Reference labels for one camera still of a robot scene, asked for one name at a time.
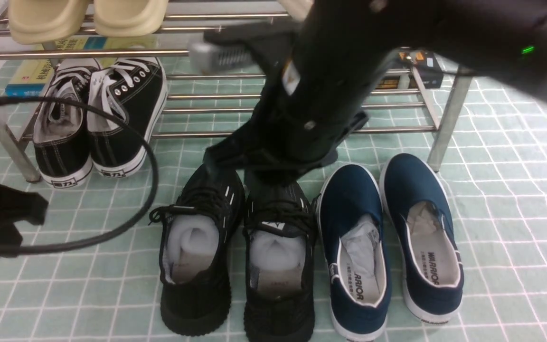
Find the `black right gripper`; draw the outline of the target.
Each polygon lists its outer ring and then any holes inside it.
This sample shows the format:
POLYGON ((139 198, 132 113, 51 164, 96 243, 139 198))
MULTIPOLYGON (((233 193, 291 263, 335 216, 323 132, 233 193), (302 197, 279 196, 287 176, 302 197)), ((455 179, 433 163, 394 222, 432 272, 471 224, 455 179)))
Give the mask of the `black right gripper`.
POLYGON ((250 22, 204 33, 203 41, 240 45, 265 75, 249 121, 209 147, 209 171, 244 170, 263 183, 290 183, 337 159, 337 146, 367 121, 369 55, 306 20, 250 22))

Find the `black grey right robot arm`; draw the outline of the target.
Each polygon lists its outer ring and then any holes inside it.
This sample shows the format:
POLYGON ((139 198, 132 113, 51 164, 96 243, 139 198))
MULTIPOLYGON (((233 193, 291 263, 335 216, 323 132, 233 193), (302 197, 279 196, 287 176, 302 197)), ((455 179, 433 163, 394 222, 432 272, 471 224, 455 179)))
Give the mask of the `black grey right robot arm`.
POLYGON ((423 48, 547 103, 547 0, 317 0, 303 22, 207 32, 265 74, 249 121, 209 147, 211 171, 287 184, 337 160, 403 47, 423 48))

